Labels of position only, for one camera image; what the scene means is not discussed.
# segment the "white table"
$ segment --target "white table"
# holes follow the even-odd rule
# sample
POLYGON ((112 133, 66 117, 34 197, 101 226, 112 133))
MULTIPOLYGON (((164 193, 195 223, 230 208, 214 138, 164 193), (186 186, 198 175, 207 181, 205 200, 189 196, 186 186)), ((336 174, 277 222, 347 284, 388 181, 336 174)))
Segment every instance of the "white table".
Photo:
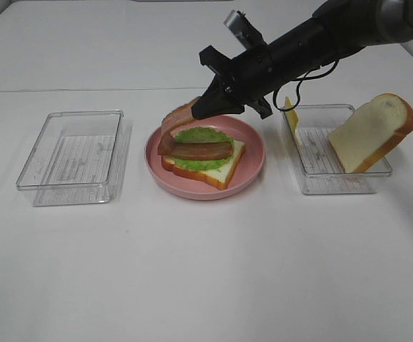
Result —
MULTIPOLYGON (((413 104, 411 83, 329 82, 305 98, 413 104)), ((413 341, 413 133, 378 194, 308 197, 280 115, 248 110, 264 170, 195 202, 157 186, 143 155, 161 116, 197 93, 0 93, 0 341, 413 341), (47 114, 109 108, 133 122, 121 197, 31 207, 15 181, 47 114)))
MULTIPOLYGON (((0 15, 0 91, 205 88, 213 73, 200 65, 200 51, 243 51, 223 25, 231 9, 244 11, 269 43, 323 2, 16 2, 0 15)), ((342 76, 330 77, 413 81, 413 58, 399 45, 367 48, 339 69, 342 76)))

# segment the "bacon slice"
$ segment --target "bacon slice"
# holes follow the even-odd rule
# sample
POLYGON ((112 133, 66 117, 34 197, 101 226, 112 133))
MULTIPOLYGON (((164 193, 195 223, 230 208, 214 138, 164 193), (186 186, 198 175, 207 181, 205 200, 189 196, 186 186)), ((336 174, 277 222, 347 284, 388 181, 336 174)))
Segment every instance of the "bacon slice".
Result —
POLYGON ((180 106, 165 116, 162 121, 161 137, 158 143, 157 153, 159 155, 170 155, 189 160, 214 160, 230 157, 233 154, 231 142, 202 142, 181 143, 176 142, 170 134, 175 128, 187 125, 195 120, 192 116, 192 105, 199 98, 194 98, 189 103, 180 106))

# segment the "clear plastic container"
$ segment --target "clear plastic container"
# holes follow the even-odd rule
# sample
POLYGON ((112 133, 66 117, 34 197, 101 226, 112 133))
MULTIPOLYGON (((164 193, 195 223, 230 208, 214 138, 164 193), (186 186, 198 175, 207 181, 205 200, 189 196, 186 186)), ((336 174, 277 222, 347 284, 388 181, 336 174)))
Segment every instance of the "clear plastic container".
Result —
POLYGON ((121 110, 49 114, 16 182, 35 207, 109 202, 123 179, 121 110))
POLYGON ((385 158, 363 173, 344 173, 327 139, 354 112, 351 105, 299 105, 295 136, 284 113, 283 129, 290 136, 289 153, 301 192, 306 195, 372 194, 392 175, 385 158))

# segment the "sandwich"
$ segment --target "sandwich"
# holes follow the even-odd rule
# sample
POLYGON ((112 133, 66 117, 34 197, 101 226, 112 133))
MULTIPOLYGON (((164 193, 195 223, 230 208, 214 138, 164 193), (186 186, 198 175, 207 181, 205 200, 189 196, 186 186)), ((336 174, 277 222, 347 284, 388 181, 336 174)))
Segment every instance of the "sandwich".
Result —
POLYGON ((328 135, 346 173, 365 172, 413 131, 413 109, 394 94, 358 108, 328 135))
POLYGON ((173 157, 162 155, 162 167, 180 177, 190 178, 205 182, 219 190, 224 190, 230 183, 236 167, 238 166, 246 145, 244 142, 228 137, 224 132, 207 127, 195 127, 180 131, 175 137, 180 144, 208 144, 227 143, 232 146, 231 155, 219 159, 186 159, 185 157, 173 157))

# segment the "bread slice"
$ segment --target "bread slice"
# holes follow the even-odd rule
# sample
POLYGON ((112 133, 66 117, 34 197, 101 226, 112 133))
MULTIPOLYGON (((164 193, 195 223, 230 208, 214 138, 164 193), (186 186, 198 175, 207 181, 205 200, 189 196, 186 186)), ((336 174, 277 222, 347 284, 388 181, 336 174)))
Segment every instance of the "bread slice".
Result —
POLYGON ((219 190, 224 190, 231 181, 233 173, 235 172, 235 169, 238 166, 245 150, 246 145, 244 142, 233 140, 232 156, 218 169, 205 171, 187 170, 177 166, 174 160, 168 156, 162 156, 162 167, 168 171, 172 171, 175 175, 190 178, 192 180, 200 180, 201 182, 208 183, 219 190))
POLYGON ((413 131, 413 109, 394 94, 358 108, 328 135, 346 173, 365 172, 413 131))

